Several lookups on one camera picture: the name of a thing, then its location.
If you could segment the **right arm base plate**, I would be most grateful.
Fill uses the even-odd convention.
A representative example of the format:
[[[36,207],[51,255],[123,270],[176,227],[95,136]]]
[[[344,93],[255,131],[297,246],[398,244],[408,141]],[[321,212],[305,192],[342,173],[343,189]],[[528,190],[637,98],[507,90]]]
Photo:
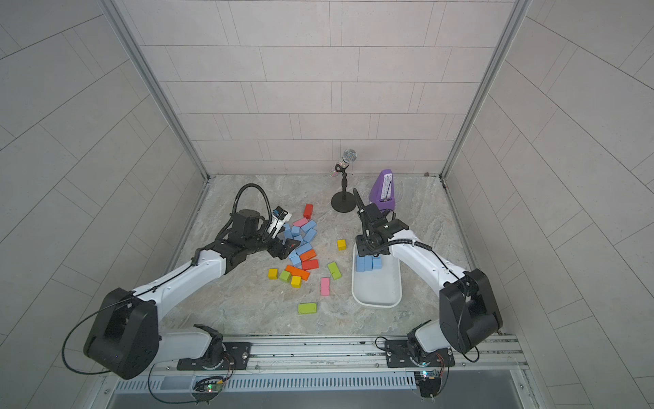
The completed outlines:
[[[426,352],[417,342],[406,339],[384,339],[379,348],[384,352],[389,368],[449,368],[456,365],[447,348]]]

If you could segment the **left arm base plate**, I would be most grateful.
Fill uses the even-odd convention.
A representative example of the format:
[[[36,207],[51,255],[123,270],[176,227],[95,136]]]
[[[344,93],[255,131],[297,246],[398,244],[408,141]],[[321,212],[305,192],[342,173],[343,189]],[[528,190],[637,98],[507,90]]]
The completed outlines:
[[[250,359],[251,343],[212,344],[200,358],[181,359],[178,371],[245,370]]]

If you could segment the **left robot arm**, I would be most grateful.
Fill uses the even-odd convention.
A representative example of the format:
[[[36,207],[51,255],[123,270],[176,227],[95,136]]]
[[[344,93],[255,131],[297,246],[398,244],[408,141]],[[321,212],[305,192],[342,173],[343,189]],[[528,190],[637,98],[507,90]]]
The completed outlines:
[[[261,215],[234,203],[216,238],[199,247],[189,262],[134,290],[109,292],[102,306],[88,317],[93,325],[83,354],[102,366],[101,374],[113,373],[125,380],[140,375],[156,361],[192,361],[196,368],[207,370],[225,364],[229,372],[235,370],[236,363],[217,330],[197,324],[188,332],[162,332],[159,323],[172,308],[235,270],[248,256],[268,252],[284,260],[299,247],[299,241],[279,236],[290,213],[271,206],[266,211]]]

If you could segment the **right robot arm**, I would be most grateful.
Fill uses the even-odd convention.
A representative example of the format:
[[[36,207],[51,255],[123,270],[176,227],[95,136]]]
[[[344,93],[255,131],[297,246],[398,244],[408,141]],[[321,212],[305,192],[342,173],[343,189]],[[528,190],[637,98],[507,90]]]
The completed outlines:
[[[355,201],[362,225],[362,234],[356,237],[358,255],[399,260],[439,298],[439,318],[407,334],[408,353],[415,363],[430,362],[445,349],[467,354],[502,328],[500,308],[483,271],[452,264],[421,242],[406,223],[389,220],[388,213],[374,203]]]

